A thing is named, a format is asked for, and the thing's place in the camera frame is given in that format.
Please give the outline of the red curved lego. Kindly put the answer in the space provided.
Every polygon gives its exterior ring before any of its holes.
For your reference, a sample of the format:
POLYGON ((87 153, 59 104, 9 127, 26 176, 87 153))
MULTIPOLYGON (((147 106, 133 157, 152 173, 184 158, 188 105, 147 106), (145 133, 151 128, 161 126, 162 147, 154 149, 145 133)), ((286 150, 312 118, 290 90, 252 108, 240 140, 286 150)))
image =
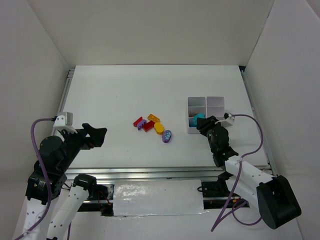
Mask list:
POLYGON ((143 120, 143 117, 142 117, 142 116, 139 117, 139 118, 133 123, 133 126, 134 126, 134 127, 137 127, 138 123, 139 123, 140 121, 142 121, 142 120, 143 120))

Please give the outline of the teal rounded lego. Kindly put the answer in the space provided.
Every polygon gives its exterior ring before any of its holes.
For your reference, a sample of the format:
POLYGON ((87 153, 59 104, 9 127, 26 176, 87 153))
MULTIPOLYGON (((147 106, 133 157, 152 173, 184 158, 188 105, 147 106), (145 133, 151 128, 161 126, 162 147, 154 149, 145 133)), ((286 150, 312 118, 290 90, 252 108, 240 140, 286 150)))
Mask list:
POLYGON ((204 119, 205 118, 205 114, 204 113, 198 113, 193 117, 193 126, 197 127, 198 125, 198 119, 204 119))

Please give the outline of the purple curved lego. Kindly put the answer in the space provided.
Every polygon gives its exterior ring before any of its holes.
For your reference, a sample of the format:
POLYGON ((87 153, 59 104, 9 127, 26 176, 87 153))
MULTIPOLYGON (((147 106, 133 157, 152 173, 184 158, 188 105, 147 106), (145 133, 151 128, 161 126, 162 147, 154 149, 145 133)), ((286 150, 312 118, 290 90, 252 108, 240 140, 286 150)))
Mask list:
POLYGON ((136 126, 137 129, 141 130, 146 123, 147 123, 147 121, 145 119, 142 119, 141 121, 138 122, 138 124, 136 126))

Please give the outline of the white divided container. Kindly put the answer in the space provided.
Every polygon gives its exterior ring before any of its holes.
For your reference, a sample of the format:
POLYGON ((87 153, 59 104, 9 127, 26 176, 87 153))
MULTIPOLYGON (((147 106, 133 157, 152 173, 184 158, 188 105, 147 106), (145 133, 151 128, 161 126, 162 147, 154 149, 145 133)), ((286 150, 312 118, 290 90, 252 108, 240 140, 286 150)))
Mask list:
POLYGON ((199 113, 204 113, 205 118, 214 116, 220 120, 225 114, 225 98, 223 96, 188 97, 185 112, 188 134, 199 134, 196 127, 189 127, 189 118, 193 118, 199 113))

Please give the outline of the purple oval flower lego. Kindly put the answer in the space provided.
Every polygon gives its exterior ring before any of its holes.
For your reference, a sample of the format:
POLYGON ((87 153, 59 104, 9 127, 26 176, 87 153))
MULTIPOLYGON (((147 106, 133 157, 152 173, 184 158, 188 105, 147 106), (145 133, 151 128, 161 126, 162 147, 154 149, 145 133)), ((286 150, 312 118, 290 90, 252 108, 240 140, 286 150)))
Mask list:
POLYGON ((172 132, 170 130, 165 130, 163 133, 162 133, 162 136, 161 136, 161 140, 163 143, 168 143, 172 138, 172 132))

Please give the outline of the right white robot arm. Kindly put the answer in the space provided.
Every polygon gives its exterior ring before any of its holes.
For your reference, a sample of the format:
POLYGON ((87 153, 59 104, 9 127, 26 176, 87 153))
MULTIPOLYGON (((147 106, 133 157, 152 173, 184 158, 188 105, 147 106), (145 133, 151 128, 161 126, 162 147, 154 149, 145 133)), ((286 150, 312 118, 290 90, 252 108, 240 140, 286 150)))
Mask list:
POLYGON ((194 124, 207 138, 214 164, 224 171, 218 176, 218 183, 228 198, 212 230, 228 216, 225 211, 234 194, 241 197, 244 205, 256 208, 259 220, 273 230, 302 214, 293 189, 284 176, 273 176, 244 160, 258 152, 262 144, 254 151, 239 155, 230 146, 229 132, 221 120, 215 116, 198 117, 194 124))

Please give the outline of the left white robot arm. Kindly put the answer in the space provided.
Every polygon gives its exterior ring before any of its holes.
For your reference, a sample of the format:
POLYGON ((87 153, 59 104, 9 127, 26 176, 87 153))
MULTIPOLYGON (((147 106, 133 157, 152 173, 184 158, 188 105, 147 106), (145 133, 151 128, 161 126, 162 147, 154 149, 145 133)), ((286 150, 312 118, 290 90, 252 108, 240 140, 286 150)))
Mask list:
POLYGON ((30 136, 37 162, 27 180, 26 206, 22 240, 60 240, 70 225, 83 201, 97 199, 103 188, 97 179, 81 173, 75 177, 62 207, 55 217, 52 216, 61 190, 67 180, 66 171, 81 150, 100 148, 105 140, 107 129, 94 128, 83 123, 81 129, 61 130, 62 137, 48 136, 37 145, 35 139, 35 120, 30 129, 30 136))

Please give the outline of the teal stepped lego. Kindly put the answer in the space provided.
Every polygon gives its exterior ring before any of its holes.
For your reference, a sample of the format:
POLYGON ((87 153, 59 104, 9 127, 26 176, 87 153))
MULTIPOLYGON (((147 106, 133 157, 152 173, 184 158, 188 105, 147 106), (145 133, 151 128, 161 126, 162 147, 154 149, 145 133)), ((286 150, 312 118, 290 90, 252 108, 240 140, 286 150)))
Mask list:
POLYGON ((194 118, 193 117, 189 117, 188 118, 188 126, 190 128, 195 128, 196 127, 196 125, 194 124, 194 118))

